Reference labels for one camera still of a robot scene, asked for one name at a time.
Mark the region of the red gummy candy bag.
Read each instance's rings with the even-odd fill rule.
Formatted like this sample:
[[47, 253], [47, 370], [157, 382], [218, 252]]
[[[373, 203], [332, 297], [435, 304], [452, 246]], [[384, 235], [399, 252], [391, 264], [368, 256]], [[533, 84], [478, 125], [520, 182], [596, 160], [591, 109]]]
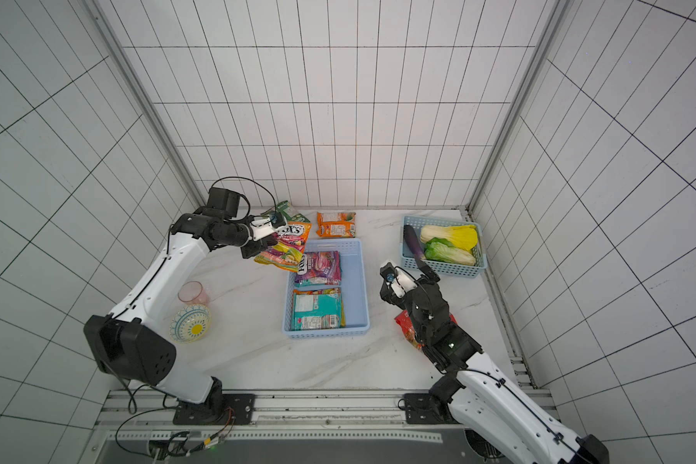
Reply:
[[452, 350], [458, 346], [458, 324], [448, 311], [433, 315], [423, 311], [413, 314], [405, 310], [394, 322], [404, 338], [418, 350]]

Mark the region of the lemon blackcurrant Fox's candy bag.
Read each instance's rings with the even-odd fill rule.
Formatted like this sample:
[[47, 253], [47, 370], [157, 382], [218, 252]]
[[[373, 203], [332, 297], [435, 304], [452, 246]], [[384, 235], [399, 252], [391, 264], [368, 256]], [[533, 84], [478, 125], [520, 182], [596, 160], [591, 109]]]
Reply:
[[297, 273], [303, 260], [305, 246], [311, 229], [310, 220], [297, 212], [283, 213], [286, 226], [272, 235], [276, 243], [255, 256], [253, 261], [262, 265], [273, 265], [280, 270]]

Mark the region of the green Fox's candy bag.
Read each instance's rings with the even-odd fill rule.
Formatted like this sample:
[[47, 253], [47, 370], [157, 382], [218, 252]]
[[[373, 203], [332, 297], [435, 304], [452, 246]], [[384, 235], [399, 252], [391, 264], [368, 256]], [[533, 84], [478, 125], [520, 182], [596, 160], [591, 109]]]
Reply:
[[275, 207], [275, 211], [284, 217], [287, 222], [309, 223], [305, 217], [289, 200], [280, 201]]

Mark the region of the purple Fox's berries candy bag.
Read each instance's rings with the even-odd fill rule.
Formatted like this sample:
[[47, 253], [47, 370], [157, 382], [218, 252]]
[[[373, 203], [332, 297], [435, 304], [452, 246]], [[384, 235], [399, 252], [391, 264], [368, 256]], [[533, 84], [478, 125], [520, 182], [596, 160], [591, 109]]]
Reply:
[[325, 278], [340, 278], [342, 280], [339, 252], [306, 252], [299, 264], [297, 275], [324, 276]]

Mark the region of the teal candy bag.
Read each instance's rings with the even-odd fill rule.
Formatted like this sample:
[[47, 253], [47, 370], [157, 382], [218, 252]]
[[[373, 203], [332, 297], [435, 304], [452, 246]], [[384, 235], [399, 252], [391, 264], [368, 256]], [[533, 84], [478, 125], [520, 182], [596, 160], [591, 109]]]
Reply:
[[305, 289], [313, 287], [336, 287], [340, 286], [340, 278], [325, 278], [324, 276], [295, 276], [294, 285], [296, 288]]
[[344, 305], [339, 288], [294, 290], [292, 331], [340, 329], [345, 326]]

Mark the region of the orange candy bag back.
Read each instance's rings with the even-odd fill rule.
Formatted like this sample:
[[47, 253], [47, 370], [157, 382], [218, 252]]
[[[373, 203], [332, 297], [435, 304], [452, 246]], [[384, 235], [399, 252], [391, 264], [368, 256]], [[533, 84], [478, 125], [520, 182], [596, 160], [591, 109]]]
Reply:
[[326, 212], [318, 213], [317, 235], [321, 238], [355, 238], [356, 237], [356, 213], [355, 212]]

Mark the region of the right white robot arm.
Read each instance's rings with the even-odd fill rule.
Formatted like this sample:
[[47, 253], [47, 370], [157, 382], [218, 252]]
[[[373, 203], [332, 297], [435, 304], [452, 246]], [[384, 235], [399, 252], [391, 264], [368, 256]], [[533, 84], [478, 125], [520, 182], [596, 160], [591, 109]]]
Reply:
[[415, 278], [386, 262], [381, 299], [402, 309], [423, 355], [440, 371], [421, 414], [453, 420], [489, 442], [513, 463], [607, 463], [594, 435], [579, 435], [536, 404], [504, 375], [481, 344], [454, 320], [439, 276], [429, 267]]

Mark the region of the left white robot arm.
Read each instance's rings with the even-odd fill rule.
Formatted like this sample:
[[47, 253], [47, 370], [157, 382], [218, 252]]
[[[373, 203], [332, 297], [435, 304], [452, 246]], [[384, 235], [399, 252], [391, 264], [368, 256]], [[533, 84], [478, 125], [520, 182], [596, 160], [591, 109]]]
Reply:
[[107, 315], [93, 315], [83, 334], [100, 371], [137, 381], [178, 401], [177, 425], [215, 425], [227, 415], [220, 380], [179, 360], [164, 315], [196, 266], [212, 251], [237, 247], [250, 259], [276, 245], [283, 214], [237, 216], [245, 195], [212, 187], [206, 204], [172, 226], [159, 257]]

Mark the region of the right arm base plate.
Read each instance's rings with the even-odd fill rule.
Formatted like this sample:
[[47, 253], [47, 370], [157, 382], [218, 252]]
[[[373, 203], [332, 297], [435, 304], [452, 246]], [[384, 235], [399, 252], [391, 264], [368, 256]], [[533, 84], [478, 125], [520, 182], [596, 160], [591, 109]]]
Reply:
[[432, 394], [404, 394], [398, 400], [397, 407], [404, 413], [408, 425], [453, 425], [456, 423], [448, 405]]

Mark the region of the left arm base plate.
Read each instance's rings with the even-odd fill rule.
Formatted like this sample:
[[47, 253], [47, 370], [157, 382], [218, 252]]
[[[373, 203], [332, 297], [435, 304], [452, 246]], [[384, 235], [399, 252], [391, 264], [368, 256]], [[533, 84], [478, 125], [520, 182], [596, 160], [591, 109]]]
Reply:
[[173, 417], [174, 425], [249, 425], [254, 411], [254, 394], [214, 392], [199, 404], [182, 401]]

